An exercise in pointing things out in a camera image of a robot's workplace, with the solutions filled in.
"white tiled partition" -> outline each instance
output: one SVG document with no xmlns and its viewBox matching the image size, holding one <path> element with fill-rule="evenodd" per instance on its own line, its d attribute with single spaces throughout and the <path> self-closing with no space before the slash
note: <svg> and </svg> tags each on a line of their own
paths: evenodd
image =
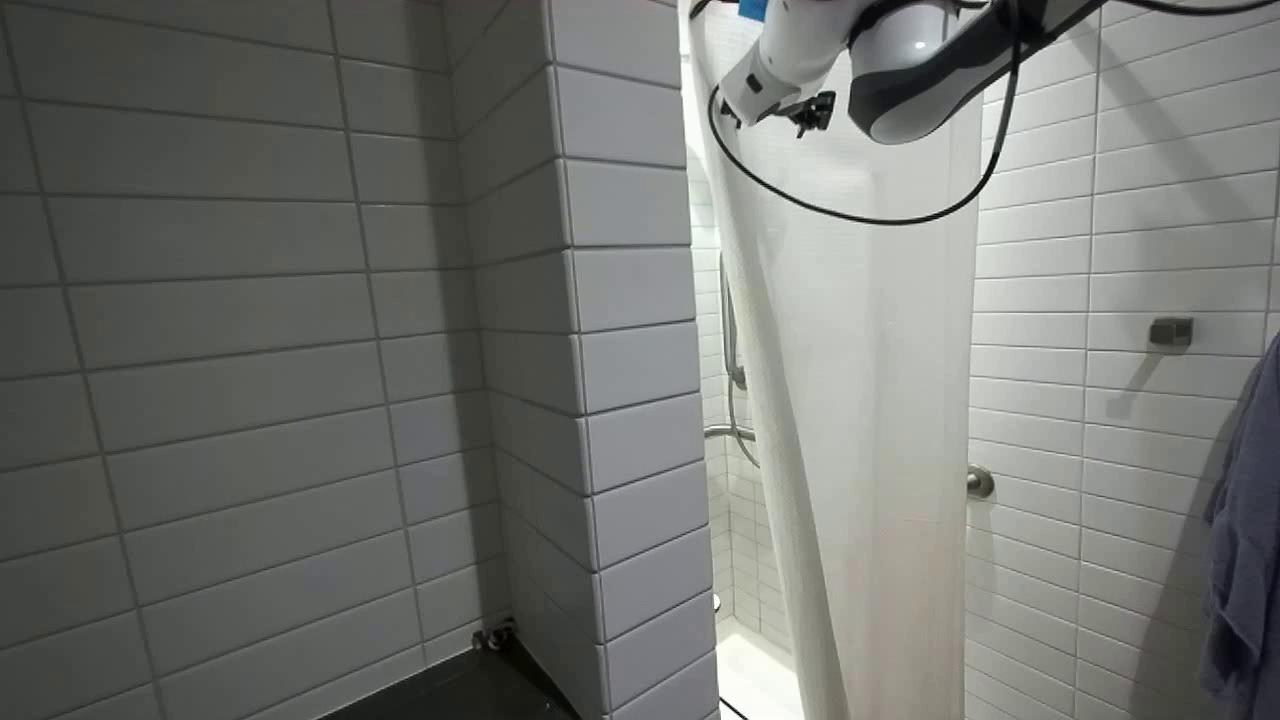
<svg viewBox="0 0 1280 720">
<path fill-rule="evenodd" d="M 512 611 L 620 720 L 714 713 L 674 11 L 450 2 Z"/>
<path fill-rule="evenodd" d="M 431 0 L 0 2 L 0 716 L 319 716 L 503 614 Z"/>
<path fill-rule="evenodd" d="M 1275 21 L 1110 8 L 1028 68 L 980 217 L 968 720 L 1211 716 L 1202 506 L 1275 337 Z"/>
</svg>

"white shower curtain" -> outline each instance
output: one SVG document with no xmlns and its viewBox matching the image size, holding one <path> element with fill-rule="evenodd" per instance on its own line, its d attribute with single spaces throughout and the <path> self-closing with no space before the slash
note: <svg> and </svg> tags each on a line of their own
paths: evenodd
<svg viewBox="0 0 1280 720">
<path fill-rule="evenodd" d="M 961 720 L 972 211 L 907 231 L 787 209 L 706 136 L 707 83 L 762 25 L 690 29 L 694 163 L 715 189 L 810 720 Z M 769 180 L 837 209 L 924 211 L 975 175 L 975 122 L 874 149 L 846 119 L 740 136 Z"/>
</svg>

